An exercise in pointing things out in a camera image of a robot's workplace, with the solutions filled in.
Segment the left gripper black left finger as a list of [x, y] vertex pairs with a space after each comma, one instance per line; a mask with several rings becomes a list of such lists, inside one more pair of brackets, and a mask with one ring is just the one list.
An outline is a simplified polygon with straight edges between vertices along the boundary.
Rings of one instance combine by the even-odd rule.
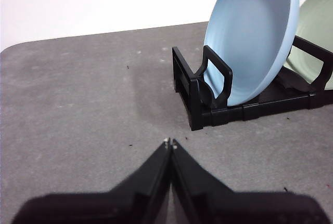
[[165, 223], [171, 153], [167, 138], [110, 191], [34, 197], [22, 205], [13, 223]]

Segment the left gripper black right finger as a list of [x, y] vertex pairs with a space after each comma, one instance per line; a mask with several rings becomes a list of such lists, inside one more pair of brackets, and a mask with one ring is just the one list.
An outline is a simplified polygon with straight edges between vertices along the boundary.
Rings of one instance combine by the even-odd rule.
[[292, 192], [236, 192], [173, 139], [172, 191], [178, 223], [329, 223], [318, 202]]

